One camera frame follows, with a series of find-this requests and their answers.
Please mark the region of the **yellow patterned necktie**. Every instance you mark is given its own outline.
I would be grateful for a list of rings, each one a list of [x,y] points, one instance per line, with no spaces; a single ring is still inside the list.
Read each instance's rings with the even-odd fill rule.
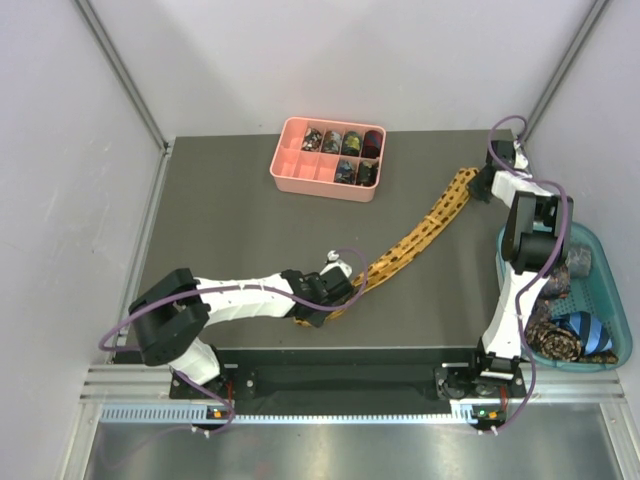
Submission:
[[[478,168],[461,168],[414,229],[367,267],[365,293],[389,281],[446,229],[470,200],[467,186],[478,173]]]

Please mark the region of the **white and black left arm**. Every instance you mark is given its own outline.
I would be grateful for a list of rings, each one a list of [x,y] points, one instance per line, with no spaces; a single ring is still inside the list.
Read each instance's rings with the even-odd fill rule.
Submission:
[[[352,269],[342,260],[319,272],[285,270],[247,281],[196,278],[188,268],[172,271],[129,307],[143,363],[168,365],[185,374],[205,396],[226,387],[227,374],[214,347],[199,339],[214,324],[245,318],[295,318],[324,324],[331,307],[354,295]]]

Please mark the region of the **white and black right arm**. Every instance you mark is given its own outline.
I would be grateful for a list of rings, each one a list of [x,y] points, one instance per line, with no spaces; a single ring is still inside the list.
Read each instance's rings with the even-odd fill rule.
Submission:
[[[499,249],[504,262],[499,300],[466,372],[469,388],[481,396],[518,377],[536,299],[568,253],[574,201],[555,183],[534,179],[527,165],[518,142],[490,140],[485,166],[468,186],[472,198],[496,198],[509,208]]]

